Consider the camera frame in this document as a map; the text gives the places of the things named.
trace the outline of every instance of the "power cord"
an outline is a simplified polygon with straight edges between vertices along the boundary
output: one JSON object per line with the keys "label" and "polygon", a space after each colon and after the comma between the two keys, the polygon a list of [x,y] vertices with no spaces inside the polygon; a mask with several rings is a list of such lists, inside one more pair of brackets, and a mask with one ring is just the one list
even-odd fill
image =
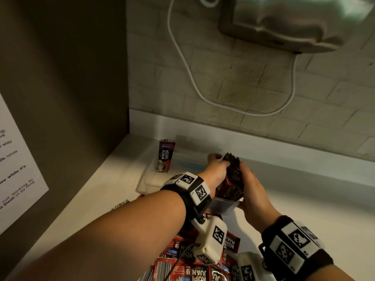
{"label": "power cord", "polygon": [[[213,8],[215,7],[218,3],[219,3],[220,0],[215,0],[214,3],[209,3],[207,2],[206,0],[200,0],[200,2],[208,7],[208,8]],[[178,53],[180,54],[181,56],[181,59],[182,61],[184,62],[184,65],[186,67],[186,70],[189,74],[189,77],[190,77],[190,80],[191,80],[191,83],[193,84],[194,88],[195,88],[195,91],[196,93],[199,95],[199,97],[205,101],[206,103],[208,104],[212,104],[214,106],[217,106],[219,108],[225,108],[225,109],[229,109],[229,110],[232,110],[232,111],[235,111],[235,112],[239,112],[239,113],[242,113],[242,114],[246,114],[246,115],[251,115],[251,116],[270,116],[270,115],[274,115],[274,114],[277,114],[279,113],[280,111],[282,111],[284,108],[286,108],[288,106],[288,104],[290,104],[290,102],[293,100],[294,98],[294,95],[296,94],[296,64],[297,64],[297,60],[298,60],[298,54],[295,53],[294,54],[294,59],[293,59],[293,64],[292,64],[292,70],[291,70],[291,76],[292,76],[292,92],[289,96],[289,98],[287,99],[287,101],[282,105],[282,107],[278,108],[277,110],[275,111],[272,111],[272,112],[268,112],[268,113],[251,113],[251,112],[246,112],[246,111],[242,111],[240,109],[236,109],[236,108],[231,108],[229,106],[225,106],[225,105],[222,105],[222,104],[218,104],[218,103],[214,103],[208,99],[206,99],[202,94],[201,92],[199,91],[198,87],[196,86],[196,83],[194,81],[194,78],[193,78],[193,75],[190,71],[190,68],[189,68],[189,65],[188,63],[186,62],[186,59],[184,57],[184,55],[182,54],[182,51],[179,47],[179,45],[177,44],[176,42],[176,39],[174,38],[173,36],[173,33],[172,33],[172,30],[171,30],[171,13],[172,13],[172,8],[173,8],[173,5],[174,5],[174,2],[175,0],[171,0],[171,3],[169,5],[169,9],[168,9],[168,15],[167,15],[167,27],[168,27],[168,32],[169,32],[169,35],[173,41],[173,44],[174,46],[176,47]]]}
{"label": "power cord", "polygon": [[184,251],[183,251],[183,252],[180,254],[180,256],[177,258],[175,264],[173,264],[171,270],[169,271],[168,275],[164,278],[163,281],[168,281],[169,276],[171,276],[171,274],[172,274],[172,272],[173,272],[173,269],[176,267],[177,263],[179,263],[181,257],[185,254],[185,252],[186,252],[190,247],[193,247],[193,246],[195,246],[195,245],[196,245],[196,246],[200,246],[200,244],[191,244],[191,245],[187,246],[187,247],[184,249]]}

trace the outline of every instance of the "white cable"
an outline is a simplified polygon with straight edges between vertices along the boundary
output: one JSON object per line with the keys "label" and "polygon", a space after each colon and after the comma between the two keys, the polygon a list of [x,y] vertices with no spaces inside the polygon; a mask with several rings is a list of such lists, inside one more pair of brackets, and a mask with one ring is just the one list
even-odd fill
{"label": "white cable", "polygon": [[196,86],[196,83],[194,81],[193,75],[191,74],[189,65],[186,62],[186,59],[185,59],[184,55],[182,54],[181,49],[180,49],[179,45],[177,44],[176,39],[174,38],[172,30],[171,30],[171,13],[172,13],[172,8],[173,8],[174,1],[175,0],[171,0],[171,3],[169,5],[169,9],[168,9],[168,15],[167,15],[168,32],[169,32],[169,35],[171,36],[171,39],[173,41],[174,46],[176,47],[178,53],[181,56],[182,61],[185,64],[186,70],[187,70],[187,72],[188,72],[188,74],[190,76],[191,83],[193,84],[196,93],[199,95],[199,97],[203,101],[205,101],[208,104],[212,104],[214,106],[217,106],[219,108],[225,108],[225,109],[229,109],[229,110],[232,110],[232,111],[236,111],[236,112],[239,112],[239,113],[242,113],[242,114],[246,114],[246,115],[251,115],[251,116],[270,116],[270,115],[274,115],[274,114],[277,114],[280,111],[282,111],[284,108],[286,108],[288,106],[288,104],[290,104],[290,102],[292,101],[294,95],[296,94],[296,77],[295,77],[295,75],[296,75],[296,64],[297,64],[298,54],[295,54],[294,59],[293,59],[293,64],[292,64],[292,71],[291,71],[291,74],[292,74],[292,92],[291,92],[288,100],[286,101],[286,103],[284,103],[282,107],[278,108],[275,111],[268,112],[268,113],[251,113],[251,112],[242,111],[242,110],[239,110],[239,109],[236,109],[236,108],[231,108],[229,106],[225,106],[225,105],[222,105],[222,104],[214,103],[214,102],[209,101],[208,99],[206,99],[201,94],[201,92],[199,91],[198,87]]}
{"label": "white cable", "polygon": [[204,5],[207,8],[215,8],[220,0],[215,0],[213,3],[207,2],[206,0],[199,0],[202,5]]}

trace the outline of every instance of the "brick pattern wall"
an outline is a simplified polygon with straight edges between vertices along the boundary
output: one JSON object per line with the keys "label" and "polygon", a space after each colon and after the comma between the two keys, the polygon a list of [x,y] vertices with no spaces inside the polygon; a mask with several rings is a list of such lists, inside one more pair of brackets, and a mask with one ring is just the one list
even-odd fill
{"label": "brick pattern wall", "polygon": [[[167,29],[170,0],[127,0],[130,107],[375,161],[375,13],[339,51],[301,55],[297,96],[251,117],[195,93]],[[171,27],[205,97],[248,111],[279,108],[292,54],[220,34],[220,8],[176,0]]]}

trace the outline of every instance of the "paper sign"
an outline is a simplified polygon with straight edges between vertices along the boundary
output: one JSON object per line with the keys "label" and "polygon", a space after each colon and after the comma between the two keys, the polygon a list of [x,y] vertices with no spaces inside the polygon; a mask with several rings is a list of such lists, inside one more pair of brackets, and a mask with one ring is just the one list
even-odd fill
{"label": "paper sign", "polygon": [[0,94],[0,234],[48,191]]}

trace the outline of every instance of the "clear plastic box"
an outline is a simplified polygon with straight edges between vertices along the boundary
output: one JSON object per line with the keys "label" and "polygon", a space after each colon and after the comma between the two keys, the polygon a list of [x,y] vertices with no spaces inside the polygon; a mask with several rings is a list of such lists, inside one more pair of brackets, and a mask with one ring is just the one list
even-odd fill
{"label": "clear plastic box", "polygon": [[[200,173],[207,165],[207,155],[197,152],[175,150],[173,152],[171,166],[168,173],[156,172],[157,157],[151,161],[144,171],[137,187],[137,191],[142,194],[149,194],[160,190],[164,182],[176,174],[183,172]],[[214,197],[208,208],[208,212],[221,215],[228,215],[237,205],[238,201],[229,201]]]}

